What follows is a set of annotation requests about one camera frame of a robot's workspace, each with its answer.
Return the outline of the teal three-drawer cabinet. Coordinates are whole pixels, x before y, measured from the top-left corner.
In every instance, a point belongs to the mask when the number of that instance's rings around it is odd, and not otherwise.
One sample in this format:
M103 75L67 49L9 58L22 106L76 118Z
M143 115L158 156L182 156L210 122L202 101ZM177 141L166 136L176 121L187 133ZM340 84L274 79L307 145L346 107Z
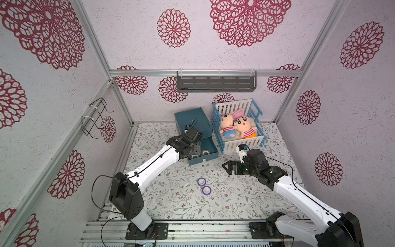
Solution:
M213 126L202 108L195 108L174 114L177 129L185 134L191 152L187 155L190 166L218 158L219 152L213 141Z

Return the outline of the teal drawer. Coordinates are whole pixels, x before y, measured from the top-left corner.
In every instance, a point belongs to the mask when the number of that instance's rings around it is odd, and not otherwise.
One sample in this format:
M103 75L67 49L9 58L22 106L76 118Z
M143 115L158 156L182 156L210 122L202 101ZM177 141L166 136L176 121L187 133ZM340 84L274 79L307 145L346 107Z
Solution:
M219 152L212 137L201 139L199 143L192 146L192 151L188 155L190 166L204 163L218 158Z

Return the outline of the purple tape roll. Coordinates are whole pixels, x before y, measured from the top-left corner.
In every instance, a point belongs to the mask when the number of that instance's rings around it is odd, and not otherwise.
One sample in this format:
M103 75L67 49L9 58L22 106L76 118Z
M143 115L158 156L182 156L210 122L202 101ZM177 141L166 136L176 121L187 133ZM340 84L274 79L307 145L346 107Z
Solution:
M212 193L212 189L210 186L204 186L202 187L202 193L205 196L209 196Z
M200 186L200 187L204 187L205 185L206 185L206 180L204 179L204 178L199 178L198 180L197 180L197 184L198 184L198 186Z

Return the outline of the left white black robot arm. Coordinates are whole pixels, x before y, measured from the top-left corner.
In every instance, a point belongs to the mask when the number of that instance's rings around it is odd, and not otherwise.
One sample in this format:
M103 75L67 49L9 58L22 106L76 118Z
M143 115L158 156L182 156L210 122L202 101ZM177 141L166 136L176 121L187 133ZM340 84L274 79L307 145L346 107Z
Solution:
M166 168L190 155L203 134L195 127L174 136L140 167L127 174L117 173L112 181L109 200L141 232L151 232L153 219L144 209L143 190Z

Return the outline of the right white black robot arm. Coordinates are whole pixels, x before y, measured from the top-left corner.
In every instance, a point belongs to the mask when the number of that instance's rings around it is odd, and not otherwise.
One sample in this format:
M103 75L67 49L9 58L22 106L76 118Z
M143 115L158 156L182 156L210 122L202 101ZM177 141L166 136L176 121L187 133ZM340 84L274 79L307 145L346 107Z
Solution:
M265 237L284 239L289 236L314 247L362 247L364 245L359 219L328 206L278 166L271 166L269 159L259 149L246 145L236 147L238 161L222 165L229 175L252 176L270 190L285 197L300 209L307 220L295 220L285 213L275 212L263 223L250 223L254 239Z

